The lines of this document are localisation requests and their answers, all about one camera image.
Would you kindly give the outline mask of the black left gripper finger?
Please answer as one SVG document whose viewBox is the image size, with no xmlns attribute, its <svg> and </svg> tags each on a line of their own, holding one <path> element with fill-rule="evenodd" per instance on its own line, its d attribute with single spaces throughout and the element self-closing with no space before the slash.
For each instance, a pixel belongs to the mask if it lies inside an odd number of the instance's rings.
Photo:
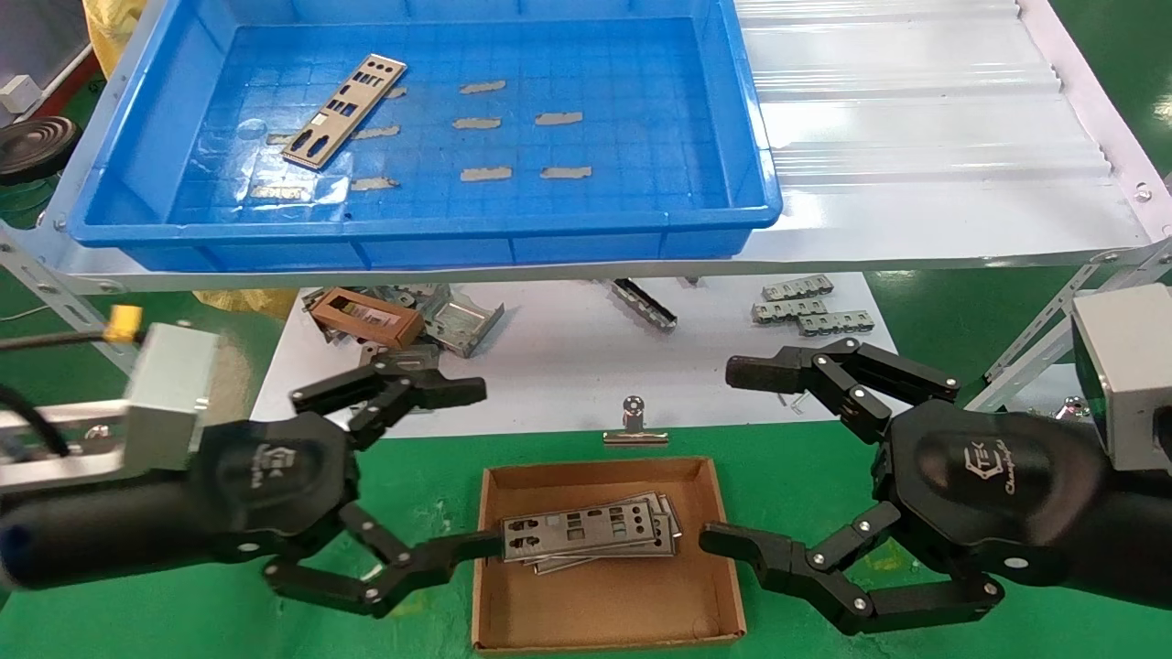
<svg viewBox="0 0 1172 659">
<path fill-rule="evenodd" d="M 477 405 L 488 398 L 482 378 L 445 378 L 440 371 L 403 371 L 382 359 L 289 392 L 302 413 L 327 416 L 359 405 L 347 427 L 352 450 L 364 451 L 415 409 L 440 410 Z"/>
<path fill-rule="evenodd" d="M 461 563 L 504 555 L 500 531 L 443 535 L 407 546 L 364 509 L 343 508 L 340 519 L 347 534 L 380 561 L 382 571 L 359 579 L 275 558 L 264 568 L 264 579 L 277 596 L 382 619 L 418 589 L 448 584 Z"/>
</svg>

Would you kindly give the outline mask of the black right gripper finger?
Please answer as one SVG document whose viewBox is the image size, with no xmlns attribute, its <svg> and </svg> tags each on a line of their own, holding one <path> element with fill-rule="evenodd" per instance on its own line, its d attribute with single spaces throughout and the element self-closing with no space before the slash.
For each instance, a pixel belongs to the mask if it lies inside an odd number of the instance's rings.
<svg viewBox="0 0 1172 659">
<path fill-rule="evenodd" d="M 707 553 L 749 564 L 759 587 L 808 602 L 845 636 L 979 621 L 1004 599 L 996 580 L 983 573 L 909 587 L 858 587 L 849 568 L 891 538 L 901 522 L 900 510 L 883 502 L 815 546 L 716 522 L 700 530 L 699 544 Z"/>
<path fill-rule="evenodd" d="M 954 402 L 961 388 L 942 371 L 851 338 L 817 349 L 784 346 L 770 358 L 732 356 L 725 383 L 742 390 L 811 394 L 866 444 L 883 442 L 895 417 L 875 393 L 924 405 Z"/>
</svg>

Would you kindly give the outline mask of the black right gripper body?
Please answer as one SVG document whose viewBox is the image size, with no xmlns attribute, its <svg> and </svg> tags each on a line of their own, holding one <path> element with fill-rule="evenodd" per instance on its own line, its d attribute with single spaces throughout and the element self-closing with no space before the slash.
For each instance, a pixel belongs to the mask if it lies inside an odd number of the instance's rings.
<svg viewBox="0 0 1172 659">
<path fill-rule="evenodd" d="M 1072 580 L 1074 534 L 1105 478 L 1086 423 L 942 401 L 892 417 L 874 458 L 874 497 L 900 514 L 893 537 L 926 568 L 1030 587 Z"/>
</svg>

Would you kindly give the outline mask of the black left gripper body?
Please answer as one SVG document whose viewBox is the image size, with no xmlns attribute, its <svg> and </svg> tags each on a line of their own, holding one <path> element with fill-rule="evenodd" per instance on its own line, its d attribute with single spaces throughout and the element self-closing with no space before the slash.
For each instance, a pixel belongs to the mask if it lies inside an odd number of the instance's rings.
<svg viewBox="0 0 1172 659">
<path fill-rule="evenodd" d="M 348 435 L 318 414 L 219 423 L 202 432 L 192 492 L 213 561 L 299 561 L 342 534 L 357 464 Z"/>
</svg>

